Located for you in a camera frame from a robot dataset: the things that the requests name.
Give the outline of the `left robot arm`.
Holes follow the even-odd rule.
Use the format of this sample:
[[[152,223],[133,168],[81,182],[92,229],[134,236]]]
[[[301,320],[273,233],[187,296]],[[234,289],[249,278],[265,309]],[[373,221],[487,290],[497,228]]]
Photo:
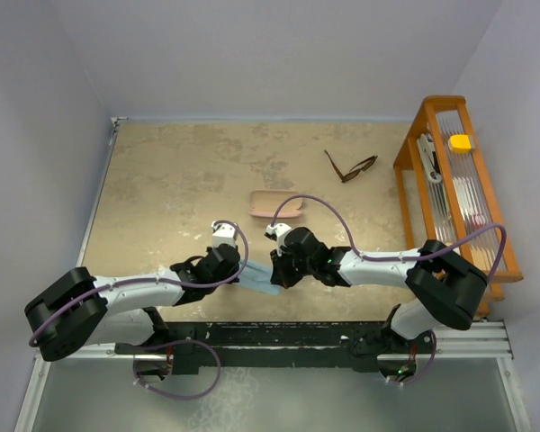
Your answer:
[[[48,362],[104,343],[156,353],[167,343],[157,308],[198,302],[218,286],[237,282],[247,261],[237,247],[221,244],[154,274],[102,277],[75,267],[25,306],[29,346]]]

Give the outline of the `pink glasses case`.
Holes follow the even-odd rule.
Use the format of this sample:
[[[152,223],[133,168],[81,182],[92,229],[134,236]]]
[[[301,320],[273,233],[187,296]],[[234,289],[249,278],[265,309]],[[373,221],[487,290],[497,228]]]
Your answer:
[[[290,190],[254,190],[250,194],[249,214],[253,217],[274,217],[275,211],[288,198],[298,192]],[[294,219],[302,215],[302,198],[290,200],[278,213],[279,219]]]

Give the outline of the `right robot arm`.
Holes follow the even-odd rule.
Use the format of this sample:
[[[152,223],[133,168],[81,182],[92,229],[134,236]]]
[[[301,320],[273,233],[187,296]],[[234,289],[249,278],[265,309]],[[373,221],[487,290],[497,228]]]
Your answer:
[[[394,308],[382,330],[382,342],[392,352],[404,351],[438,325],[469,329],[488,284],[482,270],[438,240],[368,256],[351,247],[327,247],[305,227],[279,223],[268,226],[265,236],[276,244],[270,253],[271,283],[284,289],[311,276],[330,287],[375,284],[410,290],[415,299]]]

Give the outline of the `blue tape patch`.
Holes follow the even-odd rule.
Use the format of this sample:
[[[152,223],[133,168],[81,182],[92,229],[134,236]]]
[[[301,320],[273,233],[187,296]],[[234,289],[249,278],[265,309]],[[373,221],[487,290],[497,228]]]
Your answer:
[[[272,284],[271,276],[270,266],[248,261],[245,269],[238,276],[237,285],[259,293],[278,295],[282,287]]]

